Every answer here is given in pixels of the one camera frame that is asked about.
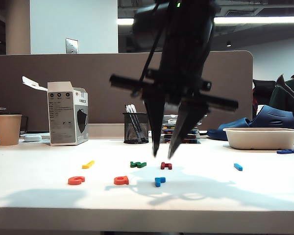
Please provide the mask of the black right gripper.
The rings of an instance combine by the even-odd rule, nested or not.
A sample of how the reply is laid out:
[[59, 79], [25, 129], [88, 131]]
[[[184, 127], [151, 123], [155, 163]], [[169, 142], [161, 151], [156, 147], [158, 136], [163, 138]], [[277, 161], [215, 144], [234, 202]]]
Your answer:
[[235, 111], [235, 100], [205, 94], [212, 87], [210, 81], [202, 78], [204, 63], [210, 51], [209, 45], [202, 50], [191, 47], [178, 50], [162, 48], [159, 68], [150, 69], [156, 47], [149, 45], [150, 53], [138, 80], [111, 75], [113, 87], [132, 90], [141, 95], [146, 107], [152, 135], [152, 153], [156, 157], [159, 149], [164, 106], [166, 103], [179, 107], [178, 118], [171, 137], [168, 159], [170, 159], [185, 136], [207, 114], [209, 107]]

